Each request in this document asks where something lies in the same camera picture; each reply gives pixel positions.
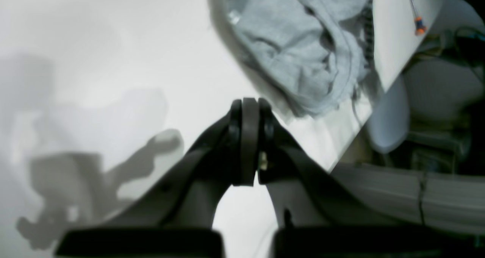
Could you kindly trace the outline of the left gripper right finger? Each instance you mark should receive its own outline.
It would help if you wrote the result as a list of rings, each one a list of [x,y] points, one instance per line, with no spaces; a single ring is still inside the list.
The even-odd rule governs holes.
[[[279,230],[272,258],[476,258],[471,242],[378,213],[303,151],[258,99],[258,180],[270,194]]]

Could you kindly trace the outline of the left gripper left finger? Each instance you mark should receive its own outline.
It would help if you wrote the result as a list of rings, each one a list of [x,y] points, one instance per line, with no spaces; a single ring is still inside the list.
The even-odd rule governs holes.
[[[97,227],[67,232],[55,256],[223,258],[216,208],[230,186],[253,186],[259,120],[256,99],[234,101],[147,193]]]

